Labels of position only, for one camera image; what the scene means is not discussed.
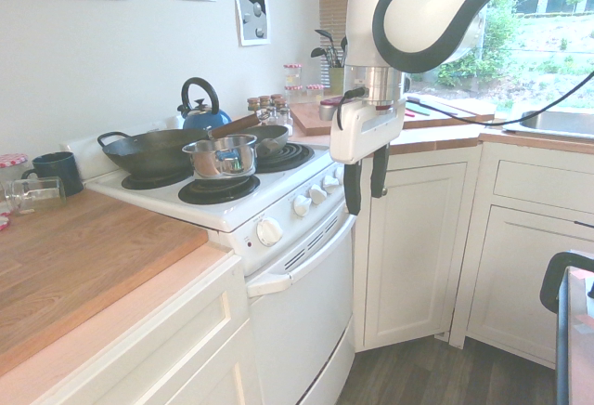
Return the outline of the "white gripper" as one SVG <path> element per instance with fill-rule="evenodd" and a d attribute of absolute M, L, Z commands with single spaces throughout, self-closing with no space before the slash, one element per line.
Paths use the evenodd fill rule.
<path fill-rule="evenodd" d="M 373 154 L 370 192 L 373 198 L 383 196 L 390 158 L 390 142 L 404 125 L 405 100 L 400 98 L 385 110 L 366 99 L 344 103 L 336 111 L 330 130 L 329 153 L 344 166 L 343 185 L 347 210 L 357 216 L 361 206 L 361 159 Z"/>

